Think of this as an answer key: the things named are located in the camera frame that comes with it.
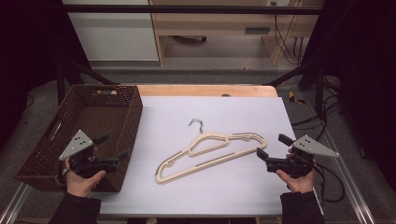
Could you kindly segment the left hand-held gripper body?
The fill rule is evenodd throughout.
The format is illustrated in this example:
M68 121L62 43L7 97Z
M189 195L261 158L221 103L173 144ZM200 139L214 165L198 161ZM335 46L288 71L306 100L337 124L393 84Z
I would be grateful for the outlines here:
M95 148L98 145L95 145L92 140L82 130L78 130L59 156L59 160L68 160L71 171L83 178L92 177L99 171L115 173L118 170L120 159L97 157Z

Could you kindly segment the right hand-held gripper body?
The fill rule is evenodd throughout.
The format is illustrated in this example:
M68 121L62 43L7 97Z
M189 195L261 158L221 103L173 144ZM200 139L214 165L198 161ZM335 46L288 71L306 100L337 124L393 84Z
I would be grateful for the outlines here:
M288 147L291 148L291 155L286 159L268 156L265 162L268 172L275 173L276 170L281 170L292 178L299 178L313 170L315 155L335 158L340 156L338 152L325 147L308 135L293 140L293 144Z

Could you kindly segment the yellow and black object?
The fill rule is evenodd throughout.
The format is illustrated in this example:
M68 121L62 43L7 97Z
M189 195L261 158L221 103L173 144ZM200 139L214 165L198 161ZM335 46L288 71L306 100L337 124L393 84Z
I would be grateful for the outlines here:
M299 105L304 105L305 104L305 100L301 100L301 99L296 99L294 96L293 91L289 91L289 100L291 103L296 103Z

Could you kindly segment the dark curtain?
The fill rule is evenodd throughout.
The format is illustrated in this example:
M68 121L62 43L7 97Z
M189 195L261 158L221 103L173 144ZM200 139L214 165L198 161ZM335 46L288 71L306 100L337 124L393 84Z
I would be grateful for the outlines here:
M0 149L35 87L56 78L56 68L88 58L63 0L0 0Z
M396 191L396 0L324 0L305 58L325 45L324 72L341 81L356 135Z

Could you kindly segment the white table mat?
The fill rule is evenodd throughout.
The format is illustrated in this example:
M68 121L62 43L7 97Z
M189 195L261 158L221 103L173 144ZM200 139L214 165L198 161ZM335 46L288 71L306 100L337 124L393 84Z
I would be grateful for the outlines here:
M281 212L286 184L248 154L175 181L159 184L159 165L200 133L256 133L272 158L293 137L279 97L144 97L134 150L120 192L101 193L101 212L120 217L261 217Z

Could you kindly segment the black frame stand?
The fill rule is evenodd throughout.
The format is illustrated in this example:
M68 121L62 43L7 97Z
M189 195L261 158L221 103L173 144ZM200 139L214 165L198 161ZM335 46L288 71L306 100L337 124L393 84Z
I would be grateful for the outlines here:
M324 89L324 75L321 66L321 62L315 63L309 61L304 63L297 68L289 71L286 75L283 75L269 83L265 83L265 86L276 87L283 82L302 75L298 87L302 91L309 91L312 86L315 86L315 112L320 119L324 119L324 107L323 107L323 89Z
M66 95L65 82L68 82L71 86L84 84L84 81L80 76L81 74L88 75L104 85L116 85L116 82L100 76L93 72L89 67L83 66L74 61L65 61L60 63L56 70L58 104L63 101Z

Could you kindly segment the brown woven basket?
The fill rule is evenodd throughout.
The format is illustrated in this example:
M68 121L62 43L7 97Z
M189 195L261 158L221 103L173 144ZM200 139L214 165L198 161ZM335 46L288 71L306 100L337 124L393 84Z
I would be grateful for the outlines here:
M100 159L117 158L125 150L132 154L142 110L136 86L73 86L15 178L41 191L59 191L61 187L55 180L59 156L78 130L91 139L109 135L98 146ZM107 174L96 190L120 191L129 160L120 161L118 170Z

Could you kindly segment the white cabinet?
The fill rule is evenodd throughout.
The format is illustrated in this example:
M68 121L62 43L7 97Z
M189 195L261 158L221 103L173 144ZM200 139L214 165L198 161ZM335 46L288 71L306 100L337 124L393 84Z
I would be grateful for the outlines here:
M149 13L69 13L89 61L158 61Z

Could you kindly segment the black horizontal frame bar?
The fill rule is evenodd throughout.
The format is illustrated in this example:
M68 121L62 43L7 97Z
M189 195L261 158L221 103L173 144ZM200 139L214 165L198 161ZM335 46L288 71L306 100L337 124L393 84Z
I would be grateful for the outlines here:
M143 6L143 5L63 5L78 13L191 13L191 14L276 14L320 15L321 7L232 7L232 6Z

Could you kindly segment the light wooden desk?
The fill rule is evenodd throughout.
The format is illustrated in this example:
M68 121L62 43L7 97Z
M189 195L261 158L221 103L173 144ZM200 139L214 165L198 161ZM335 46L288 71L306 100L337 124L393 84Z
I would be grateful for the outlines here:
M322 7L324 0L148 0L152 6ZM154 13L158 36L255 35L277 66L294 37L311 36L318 17L260 14Z

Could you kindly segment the person's left hand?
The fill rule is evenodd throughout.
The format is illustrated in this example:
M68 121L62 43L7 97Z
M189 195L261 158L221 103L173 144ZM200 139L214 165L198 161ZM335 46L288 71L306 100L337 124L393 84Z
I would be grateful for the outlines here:
M100 181L106 176L106 171L99 171L89 178L83 178L71 171L68 160L64 161L68 173L64 176L66 179L66 191L77 197L88 197Z

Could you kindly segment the person's right hand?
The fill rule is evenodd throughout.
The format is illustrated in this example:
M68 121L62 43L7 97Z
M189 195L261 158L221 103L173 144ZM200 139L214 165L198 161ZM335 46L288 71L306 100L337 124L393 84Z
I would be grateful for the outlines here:
M276 170L276 175L289 186L291 192L307 193L314 188L315 175L313 171L299 178L292 178L281 170Z

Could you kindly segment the aluminium rail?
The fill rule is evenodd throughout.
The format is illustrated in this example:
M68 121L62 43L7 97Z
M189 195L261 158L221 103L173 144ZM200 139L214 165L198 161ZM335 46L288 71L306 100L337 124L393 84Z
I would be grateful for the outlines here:
M14 224L19 212L29 196L31 189L32 188L27 184L20 183L12 199L0 214L0 224Z
M334 97L330 97L328 99L320 100L321 108L324 111L323 117L327 119L327 126L324 127L320 125L321 137L319 139L320 143L323 143L325 146L333 149L335 152L338 152L339 147L335 143L335 139L332 137L331 132L329 131L330 124L330 115L341 109L340 104L334 100ZM375 224L375 219L373 214L368 207L366 201L364 200L361 191L354 180L354 177L350 170L347 168L345 160L342 157L342 154L338 158L330 158L332 165L334 166L334 171L338 174L340 179L343 181L346 191L346 196L348 201L351 204L351 207L357 216L357 219L360 224Z

